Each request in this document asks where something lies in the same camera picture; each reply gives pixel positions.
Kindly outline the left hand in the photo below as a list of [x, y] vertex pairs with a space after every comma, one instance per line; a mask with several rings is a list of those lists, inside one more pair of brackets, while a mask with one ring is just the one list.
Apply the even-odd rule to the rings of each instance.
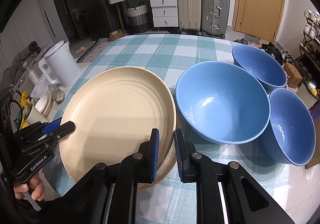
[[25, 199], [24, 193], [31, 190], [31, 198], [34, 201], [42, 201], [45, 196], [45, 187], [43, 181], [40, 179], [39, 173], [34, 175], [28, 183], [22, 184], [19, 182], [14, 183], [15, 197], [18, 200]]

